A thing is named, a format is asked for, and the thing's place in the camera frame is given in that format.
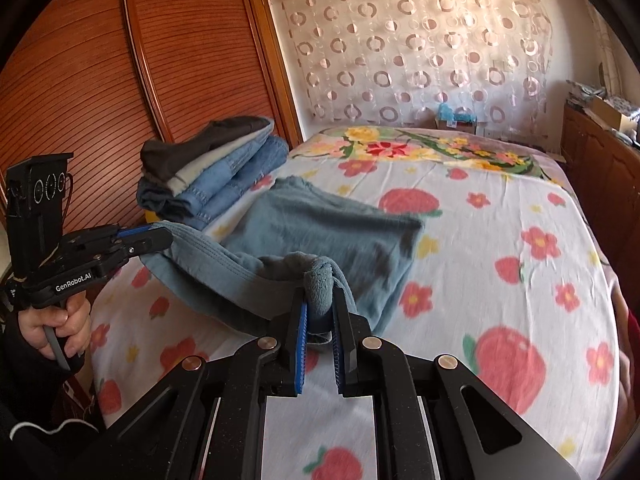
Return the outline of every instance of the bed sheet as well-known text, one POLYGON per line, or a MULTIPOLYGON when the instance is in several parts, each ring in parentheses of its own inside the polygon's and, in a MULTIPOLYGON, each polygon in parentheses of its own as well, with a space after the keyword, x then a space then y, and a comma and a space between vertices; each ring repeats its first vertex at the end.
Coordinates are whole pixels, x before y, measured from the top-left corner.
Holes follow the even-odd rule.
MULTIPOLYGON (((620 356, 609 285, 578 206, 532 153, 496 158, 504 144, 470 150, 468 137, 441 132, 416 130, 426 142, 442 139, 431 147, 406 131, 385 135, 366 127, 316 136, 207 233, 225 237, 276 177, 291 174, 389 212, 421 214, 409 282, 383 336, 407 354, 458 356, 581 478, 597 478, 616 419, 620 356)), ((190 310, 138 259, 98 296, 92 329, 107 424, 184 357, 221 358, 251 339, 190 310)), ((268 400, 262 474, 376 478, 370 399, 337 395, 330 350, 308 351, 301 396, 268 400)))

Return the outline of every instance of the box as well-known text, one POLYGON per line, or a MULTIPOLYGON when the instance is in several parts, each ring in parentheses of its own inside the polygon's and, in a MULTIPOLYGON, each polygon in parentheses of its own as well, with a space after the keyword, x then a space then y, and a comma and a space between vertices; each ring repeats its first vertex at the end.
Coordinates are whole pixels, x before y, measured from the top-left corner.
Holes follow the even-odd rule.
POLYGON ((591 101, 589 108, 599 118, 619 132, 635 130, 638 127, 637 121, 632 121, 625 114, 621 114, 613 106, 604 102, 599 97, 595 97, 593 101, 591 101))
POLYGON ((476 134, 476 123, 466 123, 463 121, 436 121, 439 130, 453 130, 466 134, 476 134))

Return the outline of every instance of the metal screw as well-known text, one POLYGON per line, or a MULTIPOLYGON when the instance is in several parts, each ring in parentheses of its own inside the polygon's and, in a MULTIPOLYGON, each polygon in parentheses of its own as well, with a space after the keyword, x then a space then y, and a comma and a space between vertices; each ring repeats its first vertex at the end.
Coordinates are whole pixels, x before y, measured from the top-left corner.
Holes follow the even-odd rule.
POLYGON ((458 366, 458 360, 453 355, 441 355, 438 364, 445 370, 453 370, 458 366))
POLYGON ((267 336, 258 339, 258 346, 263 350, 271 350, 272 348, 275 348, 277 344, 278 341, 274 337, 267 336))
POLYGON ((378 350, 382 346, 382 341, 377 337, 369 336, 362 340, 362 346, 369 350, 378 350))
POLYGON ((202 366, 202 359, 198 356, 191 355, 182 360, 182 368, 188 372, 193 372, 202 366))

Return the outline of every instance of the person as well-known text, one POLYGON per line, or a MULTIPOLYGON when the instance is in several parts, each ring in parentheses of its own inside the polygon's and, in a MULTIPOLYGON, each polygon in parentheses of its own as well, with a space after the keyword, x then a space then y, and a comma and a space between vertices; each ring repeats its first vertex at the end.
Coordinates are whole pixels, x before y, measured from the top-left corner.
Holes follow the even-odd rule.
POLYGON ((55 306, 12 312, 0 331, 0 478, 53 480, 65 463, 97 437, 82 420, 66 420, 53 427, 50 413, 60 387, 84 364, 91 336, 91 306, 84 292, 55 306), (55 361, 43 326, 68 337, 67 356, 82 354, 71 371, 55 361))

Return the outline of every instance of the white cord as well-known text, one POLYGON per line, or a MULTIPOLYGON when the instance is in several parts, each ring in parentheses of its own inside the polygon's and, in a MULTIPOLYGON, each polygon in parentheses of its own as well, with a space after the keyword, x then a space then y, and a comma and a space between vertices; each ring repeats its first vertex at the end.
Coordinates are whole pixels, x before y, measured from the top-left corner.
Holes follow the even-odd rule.
POLYGON ((53 435, 59 432, 60 430, 62 430, 62 428, 64 428, 69 422, 80 422, 81 424, 84 424, 85 426, 88 426, 89 428, 94 430, 96 433, 99 433, 98 429, 93 424, 89 424, 87 421, 82 420, 80 418, 68 418, 62 424, 60 424, 55 430, 50 430, 50 431, 47 431, 44 428, 41 428, 40 426, 38 426, 37 424, 34 424, 33 422, 25 421, 25 422, 18 422, 18 424, 16 424, 14 427, 11 428, 11 431, 9 432, 9 440, 14 439, 15 432, 18 431, 20 428, 35 428, 36 430, 40 430, 43 433, 46 433, 48 435, 53 435))

